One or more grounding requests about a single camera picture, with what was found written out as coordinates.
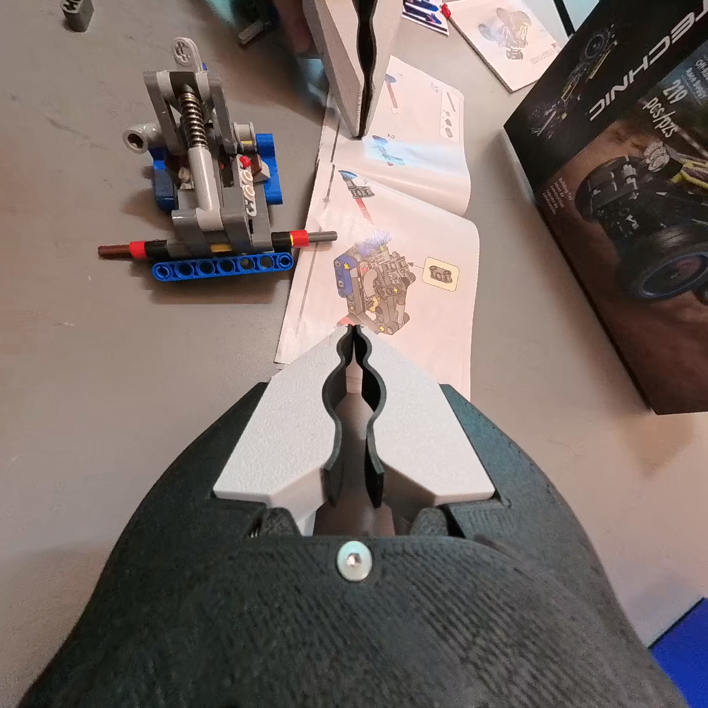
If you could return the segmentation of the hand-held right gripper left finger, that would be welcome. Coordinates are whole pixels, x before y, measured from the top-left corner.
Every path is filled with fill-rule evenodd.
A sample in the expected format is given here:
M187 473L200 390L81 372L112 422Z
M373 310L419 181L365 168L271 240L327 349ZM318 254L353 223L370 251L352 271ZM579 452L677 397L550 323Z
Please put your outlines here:
M342 423L352 326L339 326L272 377L213 487L219 499L288 510L310 536L341 491Z

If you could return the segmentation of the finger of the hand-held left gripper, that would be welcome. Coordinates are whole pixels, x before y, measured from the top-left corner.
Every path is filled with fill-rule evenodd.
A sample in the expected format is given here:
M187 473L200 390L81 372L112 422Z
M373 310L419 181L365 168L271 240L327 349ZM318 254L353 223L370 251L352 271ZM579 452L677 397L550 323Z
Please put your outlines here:
M358 51L357 1L303 1L306 23L352 137L361 136L365 73Z
M363 73L360 136L369 131L402 20L402 1L360 2L360 65Z

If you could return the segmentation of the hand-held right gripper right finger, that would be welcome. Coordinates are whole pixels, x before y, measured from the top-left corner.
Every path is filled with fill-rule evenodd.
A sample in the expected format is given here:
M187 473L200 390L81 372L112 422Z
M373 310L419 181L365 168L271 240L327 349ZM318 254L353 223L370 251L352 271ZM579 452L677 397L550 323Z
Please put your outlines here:
M365 483L411 523L422 509L493 497L495 488L443 388L383 339L357 326L361 394L371 417Z

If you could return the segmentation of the lego vehicle assembly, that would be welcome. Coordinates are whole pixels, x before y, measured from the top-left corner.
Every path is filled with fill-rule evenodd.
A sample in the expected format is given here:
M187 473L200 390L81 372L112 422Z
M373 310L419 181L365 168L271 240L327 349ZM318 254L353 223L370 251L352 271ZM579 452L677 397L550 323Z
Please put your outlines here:
M167 239L103 245L104 260L145 261L161 282L290 270L293 251L332 243L336 232L277 232L268 208L282 204L271 134L232 121L222 83L190 38L173 40L176 68L143 74L156 121L123 132L149 153L156 205L171 217Z

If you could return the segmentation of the open lego instruction booklet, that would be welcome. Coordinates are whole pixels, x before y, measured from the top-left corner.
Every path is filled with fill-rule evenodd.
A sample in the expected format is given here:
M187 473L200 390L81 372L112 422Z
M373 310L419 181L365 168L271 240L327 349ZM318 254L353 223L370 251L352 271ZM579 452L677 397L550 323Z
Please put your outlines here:
M365 137L329 97L306 230L337 239L299 253L276 365L358 324L469 397L480 243L464 117L459 90L395 57Z

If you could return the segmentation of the black lego beam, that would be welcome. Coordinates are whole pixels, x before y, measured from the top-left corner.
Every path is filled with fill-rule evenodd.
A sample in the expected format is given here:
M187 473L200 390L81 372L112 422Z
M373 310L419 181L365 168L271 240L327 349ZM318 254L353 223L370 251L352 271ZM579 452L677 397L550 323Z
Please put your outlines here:
M84 33L93 19L93 1L61 1L60 7L65 17L65 26L72 32Z

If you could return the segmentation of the lego set box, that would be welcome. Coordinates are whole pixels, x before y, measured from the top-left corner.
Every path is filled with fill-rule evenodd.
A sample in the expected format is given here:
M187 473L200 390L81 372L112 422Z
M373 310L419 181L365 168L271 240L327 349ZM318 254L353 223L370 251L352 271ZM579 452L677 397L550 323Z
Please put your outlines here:
M646 405L707 411L707 2L599 1L504 125Z

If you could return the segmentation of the blue printed leaflet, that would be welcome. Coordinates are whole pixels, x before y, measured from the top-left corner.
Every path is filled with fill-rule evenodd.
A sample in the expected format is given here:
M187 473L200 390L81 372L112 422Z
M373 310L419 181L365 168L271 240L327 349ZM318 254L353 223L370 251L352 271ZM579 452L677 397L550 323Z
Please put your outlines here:
M447 37L449 29L441 11L442 5L443 3L439 1L404 1L402 16Z

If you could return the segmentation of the white printed paper sheet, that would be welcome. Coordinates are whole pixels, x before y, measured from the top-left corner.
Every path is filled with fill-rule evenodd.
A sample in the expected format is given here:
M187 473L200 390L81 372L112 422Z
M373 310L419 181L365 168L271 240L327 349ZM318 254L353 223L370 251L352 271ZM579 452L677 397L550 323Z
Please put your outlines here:
M534 83L561 45L523 1L453 1L448 20L509 93Z

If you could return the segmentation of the blue plastic bin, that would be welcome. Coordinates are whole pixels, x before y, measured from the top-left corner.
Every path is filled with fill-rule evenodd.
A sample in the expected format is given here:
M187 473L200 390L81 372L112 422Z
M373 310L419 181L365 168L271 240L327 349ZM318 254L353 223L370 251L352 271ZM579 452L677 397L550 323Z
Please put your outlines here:
M649 647L689 707L707 707L707 598L702 598Z

